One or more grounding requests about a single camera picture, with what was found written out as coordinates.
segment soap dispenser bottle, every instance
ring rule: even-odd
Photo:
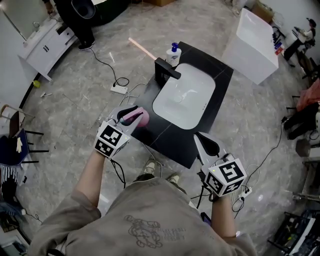
[[[166,62],[171,64],[172,67],[176,67],[179,64],[181,56],[181,49],[178,48],[178,44],[174,42],[172,48],[166,51]]]

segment black faucet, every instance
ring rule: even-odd
[[[154,67],[155,80],[161,87],[163,87],[167,82],[165,75],[169,77],[173,77],[175,79],[181,78],[181,73],[175,71],[172,65],[170,65],[168,62],[166,62],[162,58],[157,58],[154,61],[154,65],[155,65]]]

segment white cabinet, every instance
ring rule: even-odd
[[[51,81],[49,71],[76,39],[73,31],[64,23],[50,19],[28,38],[24,43],[24,51],[19,55]]]

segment blue pump cap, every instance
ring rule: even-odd
[[[172,51],[175,53],[178,49],[178,44],[176,42],[172,43]]]

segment shoe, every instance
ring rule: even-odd
[[[149,160],[143,170],[143,174],[155,174],[155,169],[156,169],[156,161],[154,160]]]
[[[85,43],[85,44],[80,44],[78,46],[79,51],[84,51],[92,48],[93,43]]]
[[[180,177],[177,173],[171,174],[166,180],[171,183],[178,184]]]

